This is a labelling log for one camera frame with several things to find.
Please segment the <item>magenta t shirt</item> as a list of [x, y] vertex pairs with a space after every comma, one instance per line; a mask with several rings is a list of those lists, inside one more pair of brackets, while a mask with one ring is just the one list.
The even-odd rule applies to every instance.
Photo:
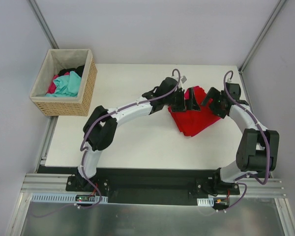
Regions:
[[191, 92], [190, 92], [190, 88], [188, 88], [186, 91], [185, 91], [185, 94], [184, 94], [184, 99], [185, 100], [189, 100], [190, 99], [190, 95]]

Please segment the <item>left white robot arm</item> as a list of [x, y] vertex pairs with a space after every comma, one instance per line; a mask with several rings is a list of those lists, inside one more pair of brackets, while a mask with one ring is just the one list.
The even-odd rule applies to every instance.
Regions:
[[90, 191], [94, 186], [93, 176], [96, 175], [96, 167], [101, 153], [112, 142], [116, 129], [136, 118], [152, 115], [165, 106], [174, 113], [187, 111], [199, 112], [194, 88], [184, 90], [182, 79], [167, 77], [159, 86], [143, 93], [137, 100], [116, 108], [106, 109], [103, 106], [96, 107], [83, 127], [84, 138], [80, 151], [83, 157], [78, 167], [81, 175], [77, 185], [83, 191]]

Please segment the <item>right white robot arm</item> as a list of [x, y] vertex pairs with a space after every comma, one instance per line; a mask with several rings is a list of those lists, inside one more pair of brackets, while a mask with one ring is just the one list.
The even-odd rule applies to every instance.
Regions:
[[212, 178], [202, 185], [202, 190], [213, 196], [239, 194], [235, 181], [245, 177], [266, 184], [270, 172], [276, 168], [279, 133], [262, 125], [240, 96], [239, 84], [225, 83], [221, 91], [211, 87], [201, 103], [220, 118], [230, 117], [242, 133], [235, 161], [215, 170]]

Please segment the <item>wicker basket with cloth liner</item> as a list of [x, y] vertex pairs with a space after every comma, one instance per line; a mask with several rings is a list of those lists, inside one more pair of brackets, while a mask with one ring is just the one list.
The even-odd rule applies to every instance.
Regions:
[[29, 97], [46, 116], [87, 116], [96, 74], [90, 49], [49, 49]]

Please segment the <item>red t shirt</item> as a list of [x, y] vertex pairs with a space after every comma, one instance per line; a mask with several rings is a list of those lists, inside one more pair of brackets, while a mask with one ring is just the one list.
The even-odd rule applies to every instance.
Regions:
[[208, 105], [200, 108], [200, 111], [173, 112], [171, 107], [168, 107], [177, 128], [184, 136], [193, 137], [221, 119], [213, 114]]

